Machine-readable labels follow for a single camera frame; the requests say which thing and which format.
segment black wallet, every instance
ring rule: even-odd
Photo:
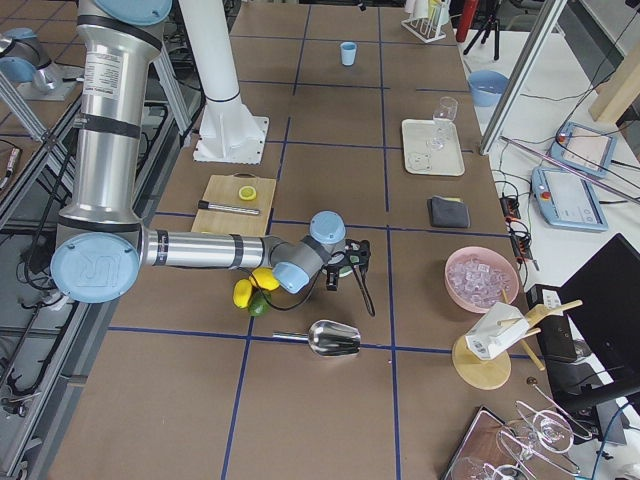
[[[460,200],[432,197],[427,200],[432,227],[469,228],[469,209]]]

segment pink bowl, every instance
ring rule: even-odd
[[[487,313],[489,311],[488,308],[480,307],[458,295],[453,289],[453,285],[451,285],[447,276],[449,267],[452,267],[456,263],[464,263],[474,256],[478,257],[480,263],[489,265],[491,268],[499,268],[505,275],[507,275],[507,300],[508,303],[513,302],[516,299],[518,289],[520,288],[517,272],[506,258],[499,253],[484,247],[464,247],[453,252],[447,259],[447,263],[444,267],[444,285],[447,288],[447,292],[449,293],[449,296],[451,296],[451,299],[465,310],[473,313]]]

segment lemon slice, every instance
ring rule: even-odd
[[[240,197],[240,200],[255,200],[255,198],[258,196],[258,192],[256,192],[256,189],[251,185],[245,185],[243,187],[240,187],[240,190],[238,190],[238,196]]]

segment cutting board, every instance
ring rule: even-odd
[[[258,193],[254,200],[240,200],[240,187],[250,185]],[[267,223],[276,180],[247,175],[211,175],[202,200],[210,203],[222,203],[237,207],[255,208],[260,215],[242,215],[238,213],[198,210],[191,227],[192,232],[235,233],[249,237],[262,237],[267,233]]]

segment fire extinguisher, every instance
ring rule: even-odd
[[[471,27],[471,23],[473,22],[473,17],[476,14],[476,10],[478,9],[478,3],[480,0],[466,0],[464,2],[464,8],[462,9],[462,16],[460,17],[460,21],[458,22],[458,30],[456,31],[456,41],[464,42],[467,38],[467,32],[469,31],[469,27]]]

